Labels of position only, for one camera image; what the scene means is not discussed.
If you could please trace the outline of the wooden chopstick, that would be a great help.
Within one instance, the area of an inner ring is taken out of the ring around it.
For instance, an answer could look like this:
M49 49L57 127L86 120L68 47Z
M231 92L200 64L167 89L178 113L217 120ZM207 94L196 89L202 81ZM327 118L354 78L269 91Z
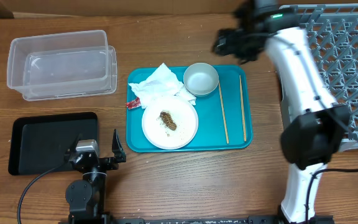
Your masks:
M221 111L222 111L222 116L223 116L223 125L224 125L225 137L226 137L226 144L229 144L229 136L228 136L228 131L227 131L226 115L225 115L225 110L224 110L223 94L222 94L222 90L221 90L220 81L218 81L218 91L219 91L219 99L220 99Z
M242 90L242 78L239 75L239 91L240 91L240 101L241 101L241 116L242 116L242 130L243 130L243 138L244 142L247 141L247 133L246 133L246 121L245 121L245 113L244 113L244 97Z

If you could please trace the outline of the grey bowl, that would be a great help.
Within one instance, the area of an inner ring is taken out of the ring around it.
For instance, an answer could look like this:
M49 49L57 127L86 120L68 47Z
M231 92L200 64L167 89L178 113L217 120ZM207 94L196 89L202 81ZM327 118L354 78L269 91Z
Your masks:
M210 64L194 63L185 70L183 83L193 95L206 96L218 87L219 75Z

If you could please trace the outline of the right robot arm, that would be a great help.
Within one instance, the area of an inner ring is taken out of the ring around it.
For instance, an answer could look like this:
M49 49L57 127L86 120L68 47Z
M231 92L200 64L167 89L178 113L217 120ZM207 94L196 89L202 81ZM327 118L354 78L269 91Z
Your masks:
M326 88L295 8L281 8L275 1L246 1L234 17L238 26L219 30L213 52L233 55L240 63L257 60L265 52L282 87L280 144L289 168L277 221L332 223L332 218L315 214L314 201L320 178L340 148L349 110Z

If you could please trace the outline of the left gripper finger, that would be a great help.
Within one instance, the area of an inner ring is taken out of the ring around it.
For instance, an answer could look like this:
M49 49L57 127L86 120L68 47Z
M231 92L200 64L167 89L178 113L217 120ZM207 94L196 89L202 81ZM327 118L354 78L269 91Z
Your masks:
M82 134L77 135L73 143L70 145L70 147L67 149L67 151L64 154L64 160L69 161L70 157L76 152L76 146L78 142L81 140Z
M112 152L114 154L114 158L116 163L126 162L126 153L122 147L122 144L119 140L119 135L117 129L114 130L113 138L112 138Z

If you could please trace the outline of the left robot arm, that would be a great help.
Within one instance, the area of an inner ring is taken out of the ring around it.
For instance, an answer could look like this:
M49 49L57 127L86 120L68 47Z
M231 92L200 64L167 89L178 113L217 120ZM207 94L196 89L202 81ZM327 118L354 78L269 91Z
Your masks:
M69 204L69 223L116 223L111 214L104 211L107 171L117 170L126 161L126 154L117 131L112 137L112 157L100 157L96 140L82 140L78 136L64 155L65 162L82 178L72 182L66 189Z

